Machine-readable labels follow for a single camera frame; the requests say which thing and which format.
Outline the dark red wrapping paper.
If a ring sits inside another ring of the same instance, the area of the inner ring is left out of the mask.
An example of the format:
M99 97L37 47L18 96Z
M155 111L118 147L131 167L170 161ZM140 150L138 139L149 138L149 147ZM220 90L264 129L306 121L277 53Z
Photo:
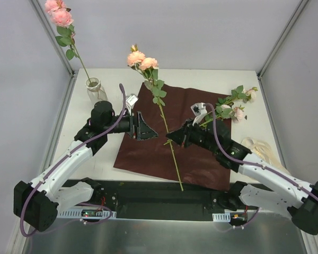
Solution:
M167 92L160 109L153 103L152 93L142 85L134 106L145 122L158 133L157 138L136 141L125 135L119 148L114 167L134 173L182 181L215 190L227 191L230 170L222 167L211 152L191 145L182 148L167 144L166 133L179 129L189 118L194 118L191 105L199 102L217 103L224 94L193 88L163 86Z

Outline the pink flower bouquet green leaves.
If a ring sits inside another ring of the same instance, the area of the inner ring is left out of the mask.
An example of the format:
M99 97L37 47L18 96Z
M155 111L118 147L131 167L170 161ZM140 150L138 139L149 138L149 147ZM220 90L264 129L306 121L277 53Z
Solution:
M243 118L246 117L244 116L244 107L242 107L241 105L239 107L232 107L234 105L234 102L254 102L257 96L257 91L257 87L252 87L251 89L246 91L243 86L238 86L236 89L231 90L231 96L218 99L215 108L216 116L210 116L210 113L207 112L207 115L198 125L201 127L206 127L206 125L213 119L231 119L233 122L241 121Z

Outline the cream printed ribbon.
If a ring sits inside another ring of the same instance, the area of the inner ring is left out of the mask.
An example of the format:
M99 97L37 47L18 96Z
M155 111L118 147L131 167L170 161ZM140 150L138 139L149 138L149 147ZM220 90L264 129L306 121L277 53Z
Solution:
M262 140L257 140L251 137L246 137L242 140L241 145L250 149L255 153L261 160L271 164L278 168L282 172L291 175L291 173L280 163L275 154L272 151L271 146Z

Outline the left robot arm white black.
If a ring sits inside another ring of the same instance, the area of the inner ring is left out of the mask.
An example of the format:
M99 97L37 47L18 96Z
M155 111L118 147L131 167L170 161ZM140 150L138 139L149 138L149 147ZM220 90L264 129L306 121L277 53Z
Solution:
M123 108L116 115L110 102L97 102L90 118L64 154L38 177L28 183L20 181L14 187L13 212L20 218L20 230L25 237L29 234L24 230L24 223L43 232L60 213L75 205L102 205L102 186L88 177L70 188L61 188L83 163L107 143L108 134L114 133L125 133L137 141L158 136L144 121L141 112L133 113Z

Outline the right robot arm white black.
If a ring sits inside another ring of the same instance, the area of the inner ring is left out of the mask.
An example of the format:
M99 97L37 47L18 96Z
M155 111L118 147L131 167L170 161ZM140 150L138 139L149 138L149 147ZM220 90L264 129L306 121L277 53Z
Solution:
M204 129L192 119L166 137L183 148L192 144L210 151L221 166L250 177L267 187L236 182L228 195L232 208L260 207L290 219L300 230L318 234L318 182L297 179L268 164L245 146L231 139L229 128L220 120Z

